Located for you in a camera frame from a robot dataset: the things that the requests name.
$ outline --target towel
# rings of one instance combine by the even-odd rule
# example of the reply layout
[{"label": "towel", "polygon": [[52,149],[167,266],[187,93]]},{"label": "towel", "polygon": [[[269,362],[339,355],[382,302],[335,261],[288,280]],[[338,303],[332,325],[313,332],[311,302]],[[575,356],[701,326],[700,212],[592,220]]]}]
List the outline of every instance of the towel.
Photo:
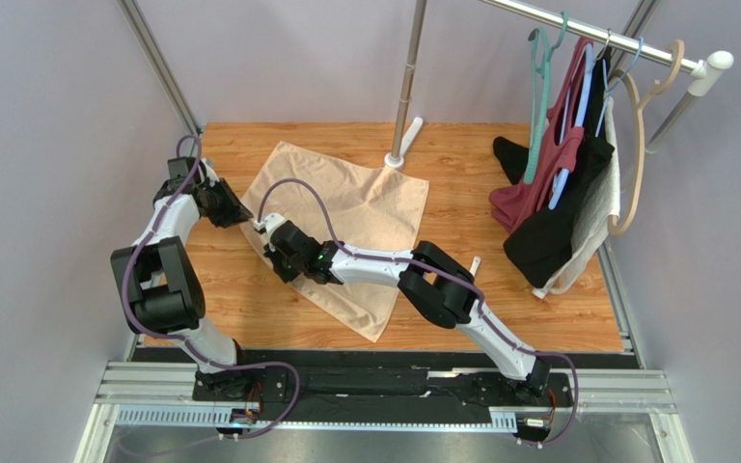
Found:
[{"label": "towel", "polygon": [[[328,208],[340,241],[386,251],[412,249],[427,201],[428,182],[389,168],[369,169],[280,142],[242,196],[255,214],[262,196],[277,180],[296,177],[314,187]],[[331,239],[325,219],[308,190],[286,183],[271,193],[264,214],[282,214],[317,241]],[[267,239],[251,223],[240,226],[262,255]],[[300,275],[290,286],[366,339],[385,331],[398,289],[371,284],[318,285]]]},{"label": "towel", "polygon": [[[617,147],[616,126],[613,119],[613,99],[608,98],[605,114],[605,136],[608,143]],[[607,169],[593,182],[582,210],[576,216],[570,241],[573,255],[556,272],[545,287],[534,289],[534,295],[544,298],[548,292],[562,294],[576,282],[588,266],[590,258],[608,237],[608,218],[618,217],[621,209],[621,182],[619,179],[618,150],[615,150]]]}]

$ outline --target gray floor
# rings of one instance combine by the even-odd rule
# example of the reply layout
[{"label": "gray floor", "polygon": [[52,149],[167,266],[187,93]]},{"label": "gray floor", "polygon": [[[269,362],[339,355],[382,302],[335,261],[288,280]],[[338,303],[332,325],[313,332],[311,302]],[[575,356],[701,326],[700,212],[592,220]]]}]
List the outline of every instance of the gray floor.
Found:
[{"label": "gray floor", "polygon": [[[209,428],[117,428],[115,436],[135,451],[159,451],[214,433]],[[550,448],[528,449],[512,436],[476,433],[351,432],[277,430],[253,441],[210,442],[153,460],[136,458],[116,446],[108,462],[660,462],[648,415],[585,415],[568,436]]]}]

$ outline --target gray wall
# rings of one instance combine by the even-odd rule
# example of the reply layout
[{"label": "gray wall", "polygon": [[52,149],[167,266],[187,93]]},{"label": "gray wall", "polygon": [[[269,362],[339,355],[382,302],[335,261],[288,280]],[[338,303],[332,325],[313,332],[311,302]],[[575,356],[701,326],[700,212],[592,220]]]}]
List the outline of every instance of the gray wall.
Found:
[{"label": "gray wall", "polygon": [[[396,118],[415,0],[139,3],[202,122]],[[619,31],[637,1],[533,3]],[[411,117],[525,123],[536,25],[475,0],[427,2]],[[555,92],[575,41],[554,57]]]},{"label": "gray wall", "polygon": [[[612,246],[639,342],[668,374],[697,461],[741,461],[741,3],[662,2],[645,36],[682,38],[694,59],[735,55],[734,69],[648,160],[639,213]],[[664,70],[633,73],[646,87]],[[688,82],[646,111],[651,132]],[[618,106],[617,126],[629,121]]]},{"label": "gray wall", "polygon": [[0,1],[0,461],[71,461],[178,119],[115,2]]}]

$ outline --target beige cloth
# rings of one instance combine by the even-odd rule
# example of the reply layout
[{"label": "beige cloth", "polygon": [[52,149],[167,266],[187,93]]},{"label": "beige cloth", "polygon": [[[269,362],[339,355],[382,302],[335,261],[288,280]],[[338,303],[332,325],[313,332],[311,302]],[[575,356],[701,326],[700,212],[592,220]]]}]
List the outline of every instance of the beige cloth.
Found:
[{"label": "beige cloth", "polygon": [[[325,202],[337,238],[362,248],[400,251],[413,248],[427,201],[426,180],[389,168],[368,169],[335,157],[280,142],[242,196],[259,213],[262,196],[277,180],[296,177],[314,187]],[[316,199],[301,185],[286,183],[271,193],[264,213],[277,212],[317,241],[331,239]],[[262,255],[267,242],[251,223],[240,226]],[[370,284],[317,285],[304,276],[290,283],[300,294],[368,340],[385,331],[398,289]]]}]

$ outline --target white rack foot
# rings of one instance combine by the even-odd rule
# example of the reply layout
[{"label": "white rack foot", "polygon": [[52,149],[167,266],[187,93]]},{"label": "white rack foot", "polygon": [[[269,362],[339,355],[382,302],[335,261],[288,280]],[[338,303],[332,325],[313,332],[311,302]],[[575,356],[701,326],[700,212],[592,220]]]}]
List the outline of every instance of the white rack foot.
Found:
[{"label": "white rack foot", "polygon": [[422,118],[414,118],[410,126],[407,127],[407,131],[402,137],[402,148],[399,151],[398,157],[393,157],[390,153],[385,154],[385,165],[391,169],[401,171],[404,167],[404,158],[407,152],[410,150],[410,146],[413,141],[416,140],[416,136],[422,130],[422,125],[425,123]]}]

